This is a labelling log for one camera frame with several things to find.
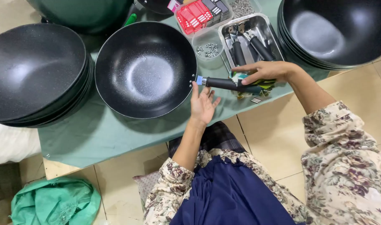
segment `table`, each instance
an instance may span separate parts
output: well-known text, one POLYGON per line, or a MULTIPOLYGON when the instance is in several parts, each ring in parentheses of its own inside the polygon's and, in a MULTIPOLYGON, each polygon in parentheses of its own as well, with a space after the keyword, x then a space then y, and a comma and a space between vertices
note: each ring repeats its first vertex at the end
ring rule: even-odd
MULTIPOLYGON (((262 6, 262 13, 269 17, 276 30, 276 13, 280 0, 261 0, 259 2, 262 6)), ((153 15, 149 13, 140 13, 138 16, 143 21, 156 20, 151 18, 153 15)), ((179 29, 173 16, 157 20, 179 29)), ((83 39, 87 47, 91 46, 89 43, 93 42, 92 38, 83 37, 83 39)), ((96 58, 97 52, 96 47, 92 53, 93 59, 96 58)), ((322 80, 328 75, 327 70, 308 67, 304 67, 304 69, 316 81, 322 80)), ((226 78, 228 71, 224 64, 216 69, 199 66, 198 75, 226 78)), ((270 97, 259 105, 290 92, 292 89, 288 84, 277 86, 272 90, 270 97)), ((216 96, 220 96, 222 100, 210 124, 258 106, 251 102, 250 98, 238 100, 228 90, 216 89, 216 96)), ((167 115, 139 120, 119 115, 110 110, 95 91, 77 113, 58 124, 38 129, 45 168, 49 175, 47 178, 72 173, 128 151, 172 140, 182 135, 189 116, 190 96, 182 105, 167 115)))

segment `tile floor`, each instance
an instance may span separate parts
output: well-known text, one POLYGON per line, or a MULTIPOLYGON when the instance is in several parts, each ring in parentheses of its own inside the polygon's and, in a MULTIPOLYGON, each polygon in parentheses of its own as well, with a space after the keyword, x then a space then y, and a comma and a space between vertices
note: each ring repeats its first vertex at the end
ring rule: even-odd
MULTIPOLYGON (((381 60, 319 82, 336 99, 343 100, 365 121, 365 130, 378 141, 381 150, 381 60)), ((253 110, 240 113, 224 123, 248 152, 263 163, 272 177, 305 201, 300 156, 308 148, 303 137, 304 111, 294 94, 253 110)), ((168 157, 165 143, 124 154, 90 166, 71 176, 90 180, 102 195, 94 224, 141 224, 142 209, 133 176, 156 171, 168 157)), ((21 163, 23 183, 45 175, 41 156, 21 163)))

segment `finger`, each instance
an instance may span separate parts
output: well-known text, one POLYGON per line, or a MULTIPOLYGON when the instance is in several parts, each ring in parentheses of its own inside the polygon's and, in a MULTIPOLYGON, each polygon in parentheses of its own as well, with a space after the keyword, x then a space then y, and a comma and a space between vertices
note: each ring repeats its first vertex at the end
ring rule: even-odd
POLYGON ((208 94, 210 93, 210 89, 211 89, 211 87, 204 87, 201 94, 205 94, 208 96, 208 94))
POLYGON ((256 70, 261 67, 261 61, 258 61, 253 64, 248 64, 244 66, 237 66, 235 68, 232 68, 231 70, 234 72, 245 72, 245 71, 251 71, 251 70, 256 70))
POLYGON ((242 80, 243 85, 248 85, 253 83, 254 81, 261 79, 262 73, 260 71, 255 72, 254 74, 247 76, 245 79, 242 80))
POLYGON ((212 91, 210 92, 210 95, 208 96, 208 99, 210 100, 210 102, 213 101, 214 93, 215 93, 215 91, 212 90, 212 91))
POLYGON ((218 98, 214 101, 214 103, 213 103, 213 107, 214 107, 214 109, 217 107, 217 105, 218 105, 218 103, 220 103, 220 101, 221 101, 221 97, 218 97, 218 98))
POLYGON ((192 98, 191 99, 198 99, 199 98, 199 86, 196 82, 192 81, 192 98))

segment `plaid fabric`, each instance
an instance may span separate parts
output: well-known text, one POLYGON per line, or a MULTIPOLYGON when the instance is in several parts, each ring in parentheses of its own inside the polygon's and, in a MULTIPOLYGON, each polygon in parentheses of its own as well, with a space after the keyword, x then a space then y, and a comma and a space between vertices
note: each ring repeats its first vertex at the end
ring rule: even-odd
MULTIPOLYGON (((168 156, 170 158, 173 157, 181 140, 182 137, 178 137, 168 143, 168 156)), ((245 152, 245 149, 235 138, 233 133, 231 133, 228 127, 221 121, 208 126, 204 131, 202 140, 200 141, 199 151, 203 149, 206 151, 212 149, 228 149, 237 153, 245 152)))

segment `person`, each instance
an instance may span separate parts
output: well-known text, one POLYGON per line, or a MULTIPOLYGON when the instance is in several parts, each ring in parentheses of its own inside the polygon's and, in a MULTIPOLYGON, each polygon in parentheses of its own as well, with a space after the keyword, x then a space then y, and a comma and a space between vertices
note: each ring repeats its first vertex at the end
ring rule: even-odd
POLYGON ((381 152, 363 121, 299 66, 260 61, 242 81, 288 82, 303 106, 301 156, 306 204, 246 152, 222 123, 209 127, 220 98, 193 82, 191 117, 145 203, 145 224, 381 224, 381 152))

